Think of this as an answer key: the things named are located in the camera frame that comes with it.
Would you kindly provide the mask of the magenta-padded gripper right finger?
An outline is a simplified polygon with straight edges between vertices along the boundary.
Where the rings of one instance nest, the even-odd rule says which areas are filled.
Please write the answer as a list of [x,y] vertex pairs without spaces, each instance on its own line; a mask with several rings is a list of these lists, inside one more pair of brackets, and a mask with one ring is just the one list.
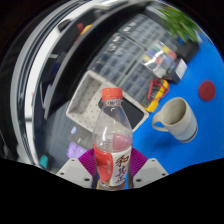
[[128,188],[135,189],[146,186],[168,175],[168,172],[157,159],[148,159],[140,151],[131,151],[128,171]]

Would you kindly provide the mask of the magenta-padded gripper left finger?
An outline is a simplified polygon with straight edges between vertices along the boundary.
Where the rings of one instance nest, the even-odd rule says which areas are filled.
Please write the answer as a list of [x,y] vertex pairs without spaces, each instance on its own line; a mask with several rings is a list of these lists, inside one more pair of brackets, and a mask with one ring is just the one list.
[[94,150],[88,150],[79,158],[69,159],[57,172],[57,176],[81,187],[95,189],[98,173]]

